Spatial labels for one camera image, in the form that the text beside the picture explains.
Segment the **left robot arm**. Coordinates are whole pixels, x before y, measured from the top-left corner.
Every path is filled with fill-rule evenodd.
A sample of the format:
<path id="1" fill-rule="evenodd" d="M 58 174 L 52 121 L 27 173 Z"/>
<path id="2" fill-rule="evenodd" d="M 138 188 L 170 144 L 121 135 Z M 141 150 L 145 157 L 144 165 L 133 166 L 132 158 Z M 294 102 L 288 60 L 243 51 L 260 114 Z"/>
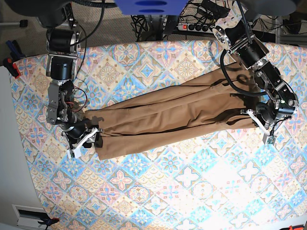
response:
<path id="1" fill-rule="evenodd" d="M 238 93 L 261 97 L 267 95 L 268 102 L 259 102 L 255 109 L 244 109 L 247 114 L 267 135 L 271 135 L 277 123 L 290 119 L 298 108 L 299 101 L 292 88 L 285 82 L 279 70 L 267 60 L 268 49 L 254 35 L 248 23 L 250 11 L 244 11 L 240 1 L 235 1 L 225 17 L 217 20 L 212 32 L 223 48 L 220 65 L 230 86 Z M 254 82 L 260 92 L 248 92 L 231 81 L 224 57 L 231 57 L 254 74 Z"/>

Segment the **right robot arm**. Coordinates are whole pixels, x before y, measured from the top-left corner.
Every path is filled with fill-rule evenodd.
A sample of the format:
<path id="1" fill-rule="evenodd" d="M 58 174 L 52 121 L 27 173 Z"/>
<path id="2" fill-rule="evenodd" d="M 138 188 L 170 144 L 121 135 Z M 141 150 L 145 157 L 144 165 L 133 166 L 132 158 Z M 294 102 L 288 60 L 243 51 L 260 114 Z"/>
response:
<path id="1" fill-rule="evenodd" d="M 80 120 L 70 107 L 77 75 L 80 44 L 79 25 L 70 0 L 8 0 L 6 4 L 17 14 L 36 17 L 47 29 L 46 75 L 52 79 L 48 88 L 47 122 L 62 128 L 71 150 L 101 147 L 101 129 L 89 119 Z"/>

